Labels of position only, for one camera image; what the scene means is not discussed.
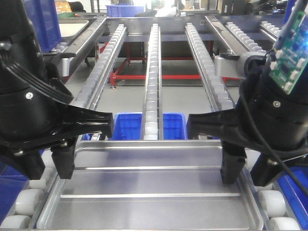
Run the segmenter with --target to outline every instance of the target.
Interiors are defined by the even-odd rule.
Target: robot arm
[[[45,63],[22,0],[0,0],[0,160],[32,180],[45,168],[39,150],[51,147],[61,178],[71,178],[77,136],[111,136],[111,113],[70,106],[72,94]]]
[[[248,60],[247,79],[240,86],[235,109],[188,118],[190,138],[206,134],[223,140],[221,176],[224,183],[236,181],[245,163],[245,147],[261,152],[251,171],[257,186],[269,184],[288,167],[307,162],[306,5],[306,0],[297,1],[267,56]]]

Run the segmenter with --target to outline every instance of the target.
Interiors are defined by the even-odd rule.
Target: black cable
[[[271,146],[266,142],[266,140],[263,138],[262,134],[258,130],[253,117],[251,116],[251,113],[249,111],[248,103],[245,99],[244,92],[243,92],[244,85],[240,85],[239,93],[240,93],[240,99],[243,103],[243,106],[245,108],[245,111],[248,115],[249,122],[253,128],[253,132],[258,137],[259,141],[263,144],[263,146],[269,151],[269,153],[272,155],[272,157],[278,162],[278,164],[283,168],[283,170],[290,176],[290,178],[295,182],[295,184],[303,191],[303,193],[308,197],[308,189],[299,181],[299,179],[296,177],[296,175],[291,171],[291,169],[281,160],[281,158],[275,153],[275,151],[271,148]]]
[[[73,100],[72,93],[59,80],[51,79],[51,85],[49,85],[24,69],[17,62],[10,60],[7,52],[1,52],[1,58],[2,65],[6,70],[21,81],[29,84],[39,93],[62,104],[69,104]]]

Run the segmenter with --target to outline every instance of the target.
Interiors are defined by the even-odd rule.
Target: workshop floor
[[[69,79],[66,86],[77,96],[83,83],[87,79],[91,67],[82,63],[75,74]],[[163,74],[196,74],[197,69],[193,61],[164,61],[162,66]],[[124,74],[144,74],[144,65],[141,62],[133,63],[123,70]],[[228,87],[228,90],[235,101],[238,99],[238,88]],[[189,114],[200,114],[210,112],[205,89],[200,80],[164,80],[163,81],[163,112],[183,113],[186,118]],[[114,115],[119,112],[141,112],[144,97],[144,80],[121,80],[116,83],[116,89],[111,89],[106,84],[98,111],[112,112]]]

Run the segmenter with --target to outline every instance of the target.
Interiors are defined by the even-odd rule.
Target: metal tray
[[[246,177],[220,179],[218,141],[88,141],[38,229],[261,230]]]
[[[62,41],[69,42],[73,40],[88,24],[88,20],[59,20]]]

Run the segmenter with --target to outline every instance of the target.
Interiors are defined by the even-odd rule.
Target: green circuit board
[[[276,61],[271,62],[269,76],[289,95],[308,63],[308,17],[299,12]]]

